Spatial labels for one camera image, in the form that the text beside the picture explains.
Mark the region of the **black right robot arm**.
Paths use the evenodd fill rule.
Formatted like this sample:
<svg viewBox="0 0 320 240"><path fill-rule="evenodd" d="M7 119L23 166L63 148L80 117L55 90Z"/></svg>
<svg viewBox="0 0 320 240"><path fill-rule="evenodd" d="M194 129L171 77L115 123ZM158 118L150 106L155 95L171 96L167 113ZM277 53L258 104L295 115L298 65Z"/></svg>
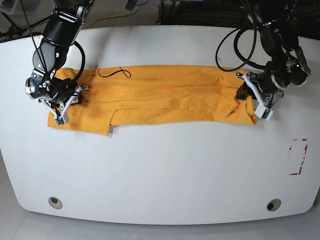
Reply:
<svg viewBox="0 0 320 240"><path fill-rule="evenodd" d="M81 77L86 56L76 37L83 27L94 1L54 0L54 10L43 31L40 45L32 57L34 69L26 81L26 93L49 106L57 114L67 101L78 104L81 100L78 79ZM81 54L81 66L76 76L59 79L55 75L67 60L69 48L75 46Z"/></svg>

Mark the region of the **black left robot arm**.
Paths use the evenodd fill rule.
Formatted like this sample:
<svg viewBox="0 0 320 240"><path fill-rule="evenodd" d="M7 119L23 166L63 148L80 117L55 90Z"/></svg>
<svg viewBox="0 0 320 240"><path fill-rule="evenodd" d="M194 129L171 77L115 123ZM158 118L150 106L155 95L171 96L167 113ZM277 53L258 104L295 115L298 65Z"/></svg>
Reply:
<svg viewBox="0 0 320 240"><path fill-rule="evenodd" d="M248 12L250 24L235 29L236 36L233 49L242 64L231 68L235 72L249 65L260 73L237 73L244 80L238 89L236 98L245 100L247 97L258 101L260 106L271 110L276 101L283 97L284 89L290 85L301 86L311 75L304 52L292 25L292 13L297 5L296 0L244 0L243 7ZM243 33L253 30L252 48L248 57L244 57L238 48ZM260 39L265 53L271 58L264 65L251 61Z"/></svg>

